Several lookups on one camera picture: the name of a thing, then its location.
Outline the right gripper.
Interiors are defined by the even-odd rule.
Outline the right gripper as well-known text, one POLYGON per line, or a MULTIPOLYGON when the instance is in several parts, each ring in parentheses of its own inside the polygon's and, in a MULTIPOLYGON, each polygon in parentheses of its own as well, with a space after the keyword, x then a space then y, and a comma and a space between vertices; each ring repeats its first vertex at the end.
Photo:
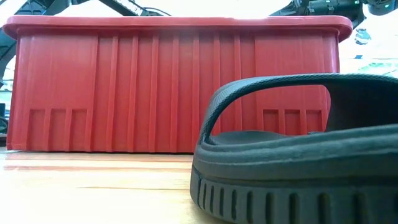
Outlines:
POLYGON ((364 21, 361 0, 291 0, 282 9, 273 12, 272 16, 344 16, 351 20, 353 27, 364 21))

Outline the black rubber slide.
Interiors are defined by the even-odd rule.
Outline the black rubber slide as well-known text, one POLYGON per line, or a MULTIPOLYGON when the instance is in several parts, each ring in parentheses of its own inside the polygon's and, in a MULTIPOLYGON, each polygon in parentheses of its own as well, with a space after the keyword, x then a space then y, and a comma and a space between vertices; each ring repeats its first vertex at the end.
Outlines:
POLYGON ((235 224, 398 224, 398 78, 313 73, 223 85, 201 126, 190 196, 202 211, 235 224), (212 135, 240 97, 296 85, 328 90, 324 132, 212 135))

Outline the red plastic bin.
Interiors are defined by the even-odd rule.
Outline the red plastic bin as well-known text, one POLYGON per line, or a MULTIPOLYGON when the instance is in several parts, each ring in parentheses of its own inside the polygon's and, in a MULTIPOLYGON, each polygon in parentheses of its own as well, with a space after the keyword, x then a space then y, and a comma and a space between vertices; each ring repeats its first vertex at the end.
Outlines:
POLYGON ((7 148, 193 152, 212 94, 256 76, 335 73, 342 16, 12 16, 7 148))

